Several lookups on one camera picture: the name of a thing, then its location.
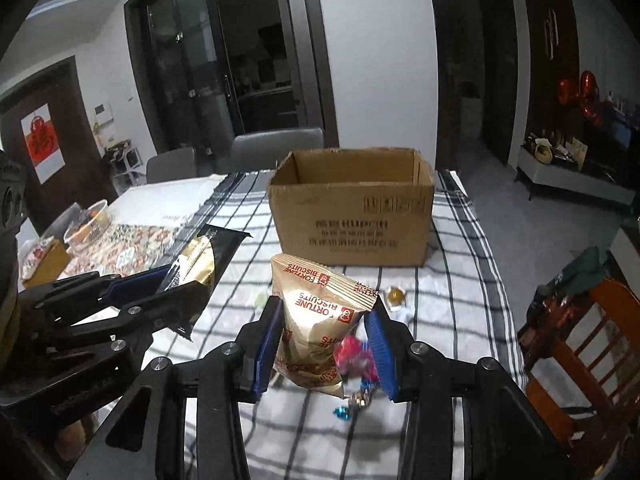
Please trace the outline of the grey chair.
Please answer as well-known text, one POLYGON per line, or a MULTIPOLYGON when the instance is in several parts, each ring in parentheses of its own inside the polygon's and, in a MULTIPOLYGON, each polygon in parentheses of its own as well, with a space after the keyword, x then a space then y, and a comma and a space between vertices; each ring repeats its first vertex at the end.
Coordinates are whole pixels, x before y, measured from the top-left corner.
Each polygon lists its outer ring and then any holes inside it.
POLYGON ((323 148, 321 128, 288 128, 254 132, 238 136, 229 153, 232 171, 256 171, 276 168, 289 152, 323 148))
POLYGON ((146 163, 146 183, 155 184, 196 178, 198 165, 194 148, 178 148, 151 157, 146 163))

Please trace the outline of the brown cardboard box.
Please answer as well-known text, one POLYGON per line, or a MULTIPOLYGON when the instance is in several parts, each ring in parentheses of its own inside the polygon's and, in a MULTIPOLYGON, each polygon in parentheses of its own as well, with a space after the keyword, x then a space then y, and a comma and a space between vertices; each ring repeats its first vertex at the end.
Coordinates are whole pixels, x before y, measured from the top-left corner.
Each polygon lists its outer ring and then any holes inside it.
POLYGON ((326 266, 423 266, 434 194, 413 148, 292 152, 268 184, 282 252, 326 266))

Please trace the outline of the patterned table runner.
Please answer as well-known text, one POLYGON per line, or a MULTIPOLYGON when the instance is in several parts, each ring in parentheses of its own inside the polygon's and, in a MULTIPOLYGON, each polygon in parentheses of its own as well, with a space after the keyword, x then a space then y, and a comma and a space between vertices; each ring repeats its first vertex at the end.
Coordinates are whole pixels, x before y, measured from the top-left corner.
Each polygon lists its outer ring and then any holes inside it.
POLYGON ((62 278, 88 272, 128 276, 154 268, 175 243, 179 228, 113 223, 90 246, 73 256, 62 278))

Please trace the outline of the pink snack packet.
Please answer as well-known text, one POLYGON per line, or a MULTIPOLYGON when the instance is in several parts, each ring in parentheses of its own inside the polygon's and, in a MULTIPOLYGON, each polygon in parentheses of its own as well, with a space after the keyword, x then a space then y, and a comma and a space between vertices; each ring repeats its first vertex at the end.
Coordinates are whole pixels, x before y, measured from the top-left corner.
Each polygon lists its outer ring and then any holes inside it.
POLYGON ((334 350, 334 360, 342 377, 359 377, 365 382, 378 381, 369 344, 354 335, 347 335, 334 350))

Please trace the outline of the green cloth on chair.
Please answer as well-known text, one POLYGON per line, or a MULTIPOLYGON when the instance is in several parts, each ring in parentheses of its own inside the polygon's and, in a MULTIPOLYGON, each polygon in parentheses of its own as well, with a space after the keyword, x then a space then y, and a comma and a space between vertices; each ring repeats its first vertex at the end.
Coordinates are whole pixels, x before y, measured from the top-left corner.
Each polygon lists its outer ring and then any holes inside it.
POLYGON ((583 250, 549 283, 553 296, 574 296, 598 286, 608 276, 598 246, 583 250))

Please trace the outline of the blue foil candy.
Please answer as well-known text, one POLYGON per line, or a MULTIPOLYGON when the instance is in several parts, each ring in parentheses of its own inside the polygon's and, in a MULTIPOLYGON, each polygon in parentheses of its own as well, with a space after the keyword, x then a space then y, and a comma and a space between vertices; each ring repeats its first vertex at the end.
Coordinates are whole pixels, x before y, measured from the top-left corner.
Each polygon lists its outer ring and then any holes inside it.
POLYGON ((341 420, 352 420, 370 405, 372 396, 372 390, 354 392, 344 405, 334 408, 333 415, 341 420))

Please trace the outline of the red fu poster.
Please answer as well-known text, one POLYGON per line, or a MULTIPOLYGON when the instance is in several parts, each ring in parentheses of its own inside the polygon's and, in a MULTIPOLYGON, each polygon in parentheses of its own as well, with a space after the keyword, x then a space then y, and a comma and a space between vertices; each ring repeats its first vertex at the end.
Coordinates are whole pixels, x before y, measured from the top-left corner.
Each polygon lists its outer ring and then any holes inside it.
POLYGON ((65 166, 48 104, 43 104, 21 120, 28 156, 40 184, 65 166))

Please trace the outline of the white tv bench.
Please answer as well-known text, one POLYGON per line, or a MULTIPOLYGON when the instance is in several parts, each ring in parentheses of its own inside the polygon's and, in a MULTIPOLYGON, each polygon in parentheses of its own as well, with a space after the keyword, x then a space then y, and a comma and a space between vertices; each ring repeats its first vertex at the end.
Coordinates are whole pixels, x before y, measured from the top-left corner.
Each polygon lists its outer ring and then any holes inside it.
POLYGON ((560 166, 545 165, 525 148, 520 148, 518 153, 516 177, 528 185, 530 196, 558 192, 563 195, 589 197, 624 207, 631 206, 636 196, 636 192, 618 184, 560 166))

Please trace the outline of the glass fruit bowl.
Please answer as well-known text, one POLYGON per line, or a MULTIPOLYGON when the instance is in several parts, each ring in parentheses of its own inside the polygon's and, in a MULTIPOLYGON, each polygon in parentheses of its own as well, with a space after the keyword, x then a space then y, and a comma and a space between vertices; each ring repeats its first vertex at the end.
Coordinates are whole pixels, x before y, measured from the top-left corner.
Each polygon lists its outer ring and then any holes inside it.
POLYGON ((72 255, 79 255, 96 242, 111 224, 107 200, 99 200, 80 212, 66 229, 63 242, 72 255))

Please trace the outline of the grey chair far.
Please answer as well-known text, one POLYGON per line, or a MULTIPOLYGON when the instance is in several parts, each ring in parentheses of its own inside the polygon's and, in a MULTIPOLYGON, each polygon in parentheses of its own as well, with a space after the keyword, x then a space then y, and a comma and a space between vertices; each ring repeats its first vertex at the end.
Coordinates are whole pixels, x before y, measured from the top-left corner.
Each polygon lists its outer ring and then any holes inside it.
POLYGON ((146 183, 155 184, 196 178, 198 165, 194 148, 178 148, 151 157, 146 163, 146 183))

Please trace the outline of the red wooden chair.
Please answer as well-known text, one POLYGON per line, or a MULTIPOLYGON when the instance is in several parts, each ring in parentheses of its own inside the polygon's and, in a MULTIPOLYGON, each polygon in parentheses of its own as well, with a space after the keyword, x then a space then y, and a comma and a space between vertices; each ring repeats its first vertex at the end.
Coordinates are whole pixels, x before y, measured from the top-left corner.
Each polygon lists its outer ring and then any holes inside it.
POLYGON ((639 299, 623 283, 542 302, 518 334, 526 396, 582 478, 601 472, 639 420, 639 299), (584 406, 563 406, 535 373, 548 360, 575 386, 584 406))

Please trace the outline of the gold fortune biscuits bag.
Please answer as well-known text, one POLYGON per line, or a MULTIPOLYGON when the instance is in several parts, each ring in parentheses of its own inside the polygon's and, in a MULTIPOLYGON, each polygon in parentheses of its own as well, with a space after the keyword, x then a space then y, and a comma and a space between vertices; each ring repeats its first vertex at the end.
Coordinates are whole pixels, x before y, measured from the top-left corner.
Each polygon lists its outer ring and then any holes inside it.
POLYGON ((272 290, 284 326, 274 369, 296 386, 341 399, 334 350, 370 312, 378 292, 322 264, 288 254, 271 258, 272 290))

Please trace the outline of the red foil balloons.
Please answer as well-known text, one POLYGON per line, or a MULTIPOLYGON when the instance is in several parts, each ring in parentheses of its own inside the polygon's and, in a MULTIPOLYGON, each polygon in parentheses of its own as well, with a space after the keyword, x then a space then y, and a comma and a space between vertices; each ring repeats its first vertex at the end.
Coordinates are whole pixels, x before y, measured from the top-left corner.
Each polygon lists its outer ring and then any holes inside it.
POLYGON ((578 79, 562 78, 558 82, 558 102, 562 106, 577 105, 590 124, 603 124, 603 104, 596 75, 584 70, 578 79))

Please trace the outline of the grey chair near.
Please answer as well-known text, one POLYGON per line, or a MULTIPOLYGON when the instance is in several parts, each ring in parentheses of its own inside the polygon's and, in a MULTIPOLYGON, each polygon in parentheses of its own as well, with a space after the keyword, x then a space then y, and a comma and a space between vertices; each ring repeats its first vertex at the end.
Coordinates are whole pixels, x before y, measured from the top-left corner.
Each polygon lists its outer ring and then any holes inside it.
POLYGON ((238 136, 229 153, 232 171, 256 171, 276 168, 289 152, 323 148, 321 128, 288 128, 254 132, 238 136))

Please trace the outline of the black gold snack packet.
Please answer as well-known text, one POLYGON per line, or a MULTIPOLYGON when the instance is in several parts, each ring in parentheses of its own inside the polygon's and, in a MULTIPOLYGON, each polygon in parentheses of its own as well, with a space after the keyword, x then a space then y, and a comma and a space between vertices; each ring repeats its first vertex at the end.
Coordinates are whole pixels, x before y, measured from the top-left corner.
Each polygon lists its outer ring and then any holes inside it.
POLYGON ((198 282, 212 293, 250 233, 203 224, 174 258, 158 292, 198 282))

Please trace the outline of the white table mat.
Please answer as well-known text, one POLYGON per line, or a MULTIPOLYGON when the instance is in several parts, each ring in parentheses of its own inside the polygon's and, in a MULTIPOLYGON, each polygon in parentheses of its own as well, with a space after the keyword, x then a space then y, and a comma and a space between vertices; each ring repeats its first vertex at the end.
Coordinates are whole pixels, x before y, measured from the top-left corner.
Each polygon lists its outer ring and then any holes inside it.
POLYGON ((221 183, 221 176, 211 176, 130 188, 108 206, 112 224, 179 228, 175 243, 157 266, 171 265, 198 228, 207 224, 206 214, 223 196, 221 183))

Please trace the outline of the glass sliding door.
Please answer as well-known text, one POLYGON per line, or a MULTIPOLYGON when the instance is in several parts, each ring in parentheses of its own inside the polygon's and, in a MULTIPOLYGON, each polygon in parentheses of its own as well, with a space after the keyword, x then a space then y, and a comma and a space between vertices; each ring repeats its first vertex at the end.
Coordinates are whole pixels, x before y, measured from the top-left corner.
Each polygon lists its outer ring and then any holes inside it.
POLYGON ((317 127, 338 140, 320 0, 128 0, 134 82, 157 153, 317 127))

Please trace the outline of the white shoe rack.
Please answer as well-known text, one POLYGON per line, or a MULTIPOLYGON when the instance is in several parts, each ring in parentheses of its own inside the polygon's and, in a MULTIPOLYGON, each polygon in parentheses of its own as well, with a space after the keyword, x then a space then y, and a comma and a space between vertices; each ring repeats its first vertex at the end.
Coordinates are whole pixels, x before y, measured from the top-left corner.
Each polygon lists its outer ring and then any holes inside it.
POLYGON ((102 159, 117 195, 146 183, 142 159, 130 140, 119 141, 106 148, 102 159))

